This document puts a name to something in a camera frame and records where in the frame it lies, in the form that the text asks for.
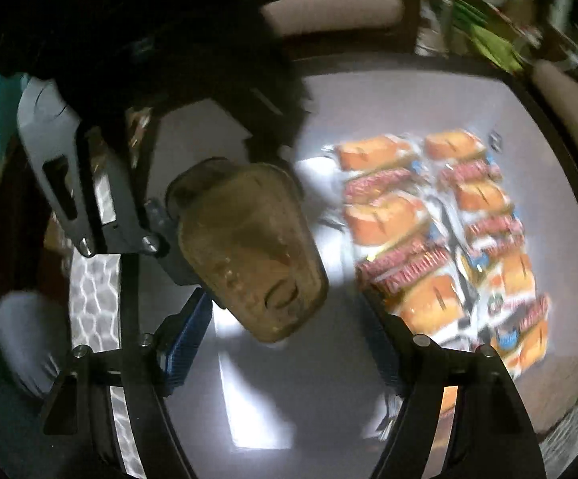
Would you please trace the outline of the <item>grey patterned table cloth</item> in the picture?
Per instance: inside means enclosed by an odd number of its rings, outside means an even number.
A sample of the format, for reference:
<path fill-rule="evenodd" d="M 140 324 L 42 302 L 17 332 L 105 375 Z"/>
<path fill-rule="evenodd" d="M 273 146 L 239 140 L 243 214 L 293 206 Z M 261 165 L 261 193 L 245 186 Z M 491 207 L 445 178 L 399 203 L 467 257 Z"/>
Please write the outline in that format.
<path fill-rule="evenodd" d="M 120 342 L 120 258 L 85 257 L 73 250 L 69 271 L 69 316 L 72 345 L 87 345 L 95 352 L 116 350 Z M 125 472 L 145 475 L 129 421 L 124 389 L 109 388 L 111 413 Z"/>

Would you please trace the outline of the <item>snack bread package sheet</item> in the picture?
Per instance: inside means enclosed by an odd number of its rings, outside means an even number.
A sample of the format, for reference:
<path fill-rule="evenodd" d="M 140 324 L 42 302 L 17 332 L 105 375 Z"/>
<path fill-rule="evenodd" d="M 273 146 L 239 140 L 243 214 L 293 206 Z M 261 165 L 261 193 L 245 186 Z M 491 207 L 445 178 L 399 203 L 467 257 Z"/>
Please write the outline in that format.
<path fill-rule="evenodd" d="M 483 140 L 464 129 L 381 134 L 325 153 L 362 295 L 443 347 L 490 345 L 512 376 L 546 357 L 550 297 Z"/>

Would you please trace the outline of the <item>green bag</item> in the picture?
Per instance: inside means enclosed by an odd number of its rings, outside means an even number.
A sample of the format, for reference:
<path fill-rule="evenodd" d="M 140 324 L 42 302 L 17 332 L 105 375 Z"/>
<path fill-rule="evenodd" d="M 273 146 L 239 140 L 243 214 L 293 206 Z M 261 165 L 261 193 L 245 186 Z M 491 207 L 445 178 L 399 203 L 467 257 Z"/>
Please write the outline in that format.
<path fill-rule="evenodd" d="M 467 38 L 467 44 L 491 64 L 507 73 L 523 70 L 512 42 L 491 29 L 494 19 L 489 13 L 458 0 L 453 8 L 453 24 Z"/>

